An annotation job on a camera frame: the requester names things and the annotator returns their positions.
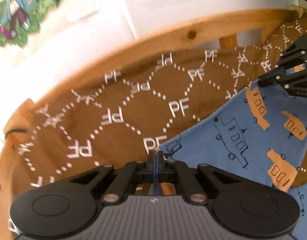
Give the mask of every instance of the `colorful object on wall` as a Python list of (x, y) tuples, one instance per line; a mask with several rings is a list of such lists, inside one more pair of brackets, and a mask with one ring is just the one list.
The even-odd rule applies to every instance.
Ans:
[[(97, 11), (97, 1), (0, 0), (0, 47), (3, 53), (11, 59), (10, 63), (18, 65), (42, 45), (41, 40), (45, 41), (69, 24)], [(49, 22), (51, 11), (56, 15), (52, 15), (53, 19)], [(40, 34), (39, 41), (31, 40), (32, 34)]]

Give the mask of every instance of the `brown fabric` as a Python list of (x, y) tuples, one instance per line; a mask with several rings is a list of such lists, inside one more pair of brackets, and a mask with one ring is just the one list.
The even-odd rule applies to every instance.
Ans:
[[(0, 240), (11, 239), (8, 208), (17, 195), (96, 165), (111, 163), (121, 168), (127, 162), (145, 160), (146, 145), (154, 149), (208, 117), (265, 70), (273, 68), (285, 46), (302, 33), (307, 33), (307, 18), (283, 25), (262, 46), (218, 51), (214, 62), (212, 57), (206, 60), (204, 50), (188, 50), (173, 52), (170, 64), (170, 52), (164, 52), (164, 67), (161, 55), (151, 57), (112, 72), (111, 78), (100, 76), (98, 82), (49, 102), (33, 117), (26, 140), (32, 144), (28, 150), (20, 146), (18, 152), (22, 155), (14, 149), (2, 151)], [(138, 83), (140, 91), (133, 93)], [(173, 101), (183, 105), (183, 113), (179, 108), (175, 117), (169, 107)], [(101, 124), (108, 120), (108, 111), (112, 123)], [(75, 144), (79, 144), (79, 150), (74, 149)], [(302, 166), (307, 170), (307, 154), (304, 161)], [(300, 172), (293, 186), (305, 182), (307, 174)]]

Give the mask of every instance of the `wooden bed frame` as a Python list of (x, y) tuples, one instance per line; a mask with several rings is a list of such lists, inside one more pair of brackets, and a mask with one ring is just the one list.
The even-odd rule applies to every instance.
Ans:
[[(261, 29), (262, 42), (265, 42), (268, 36), (283, 23), (293, 22), (298, 18), (299, 12), (296, 10), (245, 10), (203, 17), (166, 28), (101, 57), (56, 85), (36, 103), (30, 99), (26, 100), (10, 117), (3, 132), (6, 133), (11, 129), (28, 129), (32, 114), (45, 106), (47, 102), (66, 91), (94, 82), (113, 69), (128, 67), (132, 63), (160, 52), (191, 49), (217, 38), (220, 41), (220, 48), (235, 47), (237, 46), (237, 33), (253, 29)], [(5, 147), (11, 141), (15, 145), (15, 139), (16, 142), (23, 143), (25, 136), (16, 132), (10, 134)]]

